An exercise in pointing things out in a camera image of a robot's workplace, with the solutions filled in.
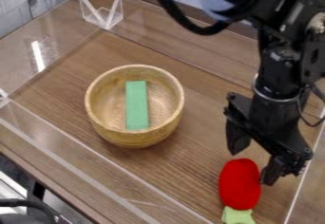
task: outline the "green sponge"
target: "green sponge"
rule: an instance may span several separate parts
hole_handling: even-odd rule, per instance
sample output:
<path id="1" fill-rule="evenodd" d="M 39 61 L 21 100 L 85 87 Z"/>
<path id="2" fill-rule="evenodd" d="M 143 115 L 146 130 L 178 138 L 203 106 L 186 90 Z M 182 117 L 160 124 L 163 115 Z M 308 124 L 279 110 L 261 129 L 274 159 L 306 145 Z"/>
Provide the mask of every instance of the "green sponge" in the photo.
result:
<path id="1" fill-rule="evenodd" d="M 222 215 L 222 222 L 226 224 L 255 224 L 251 214 L 253 210 L 237 211 L 226 206 Z"/>
<path id="2" fill-rule="evenodd" d="M 146 81 L 126 82 L 126 118 L 127 130 L 148 128 Z"/>

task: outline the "bowl rim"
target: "bowl rim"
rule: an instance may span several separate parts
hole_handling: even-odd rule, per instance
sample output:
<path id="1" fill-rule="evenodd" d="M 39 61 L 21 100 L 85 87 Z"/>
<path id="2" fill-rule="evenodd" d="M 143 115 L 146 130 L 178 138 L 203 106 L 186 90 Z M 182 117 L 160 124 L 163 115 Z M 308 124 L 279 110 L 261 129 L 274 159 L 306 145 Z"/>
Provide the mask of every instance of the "bowl rim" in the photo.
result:
<path id="1" fill-rule="evenodd" d="M 118 70 L 122 70 L 124 68 L 128 68 L 128 67 L 146 67 L 146 68 L 150 68 L 150 69 L 155 69 L 158 70 L 162 74 L 164 74 L 170 79 L 171 81 L 174 82 L 174 84 L 176 85 L 176 88 L 178 88 L 178 91 L 179 91 L 179 96 L 180 96 L 180 99 L 179 99 L 179 103 L 178 103 L 178 107 L 172 113 L 172 115 L 167 118 L 167 120 L 160 123 L 159 125 L 156 125 L 155 127 L 151 127 L 148 129 L 142 129 L 142 130 L 120 130 L 118 128 L 114 128 L 114 127 L 108 127 L 107 125 L 104 125 L 104 123 L 98 119 L 96 115 L 94 114 L 92 112 L 92 109 L 91 109 L 91 105 L 90 105 L 90 94 L 92 92 L 92 89 L 94 87 L 96 86 L 98 82 L 104 78 L 107 77 L 108 74 L 114 73 L 115 71 Z M 96 79 L 92 81 L 92 83 L 90 84 L 88 88 L 87 88 L 87 94 L 85 94 L 85 109 L 87 109 L 87 114 L 88 114 L 88 117 L 95 121 L 96 124 L 99 124 L 104 129 L 108 129 L 114 132 L 118 132 L 118 133 L 123 133 L 123 134 L 143 134 L 143 133 L 148 133 L 148 132 L 152 132 L 160 128 L 163 128 L 164 126 L 167 126 L 174 120 L 175 118 L 178 117 L 178 115 L 182 113 L 182 110 L 183 110 L 183 107 L 184 107 L 184 89 L 178 81 L 178 79 L 175 78 L 175 76 L 167 72 L 166 70 L 163 70 L 162 68 L 158 68 L 155 66 L 151 66 L 151 65 L 123 65 L 123 66 L 119 66 L 111 70 L 108 70 L 107 72 L 104 72 L 100 76 L 96 77 Z"/>

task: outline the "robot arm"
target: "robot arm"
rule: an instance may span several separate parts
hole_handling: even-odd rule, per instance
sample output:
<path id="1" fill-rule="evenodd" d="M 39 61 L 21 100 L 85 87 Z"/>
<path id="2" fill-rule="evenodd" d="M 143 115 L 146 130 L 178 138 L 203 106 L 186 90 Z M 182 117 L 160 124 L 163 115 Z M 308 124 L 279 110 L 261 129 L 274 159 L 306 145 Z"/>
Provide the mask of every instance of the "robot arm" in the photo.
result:
<path id="1" fill-rule="evenodd" d="M 237 154 L 254 139 L 270 154 L 261 182 L 273 185 L 278 177 L 298 176 L 313 158 L 298 121 L 310 92 L 325 99 L 314 86 L 325 77 L 324 0 L 202 0 L 205 12 L 218 20 L 206 28 L 190 22 L 172 0 L 159 2 L 176 22 L 198 34 L 217 34 L 242 19 L 258 29 L 262 61 L 254 97 L 247 99 L 235 93 L 227 97 L 229 150 Z"/>

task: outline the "wooden bowl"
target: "wooden bowl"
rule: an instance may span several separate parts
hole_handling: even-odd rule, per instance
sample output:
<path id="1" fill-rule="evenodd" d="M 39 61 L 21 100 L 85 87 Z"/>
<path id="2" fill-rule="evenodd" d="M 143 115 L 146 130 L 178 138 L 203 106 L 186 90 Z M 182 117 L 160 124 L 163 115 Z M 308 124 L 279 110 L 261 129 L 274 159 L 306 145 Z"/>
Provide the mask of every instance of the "wooden bowl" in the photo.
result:
<path id="1" fill-rule="evenodd" d="M 147 82 L 150 128 L 126 130 L 126 82 Z M 123 147 L 142 148 L 160 142 L 175 130 L 183 113 L 184 91 L 176 78 L 148 65 L 118 67 L 92 82 L 85 108 L 98 134 Z"/>

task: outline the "red toy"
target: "red toy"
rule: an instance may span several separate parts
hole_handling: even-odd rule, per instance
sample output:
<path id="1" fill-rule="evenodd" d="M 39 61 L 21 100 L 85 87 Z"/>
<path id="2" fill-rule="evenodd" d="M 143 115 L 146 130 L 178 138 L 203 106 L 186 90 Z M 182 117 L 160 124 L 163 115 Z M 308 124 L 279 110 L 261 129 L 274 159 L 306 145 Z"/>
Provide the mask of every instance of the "red toy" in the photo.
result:
<path id="1" fill-rule="evenodd" d="M 226 163 L 219 175 L 218 191 L 222 202 L 235 210 L 255 207 L 262 187 L 259 169 L 250 159 L 235 159 Z"/>

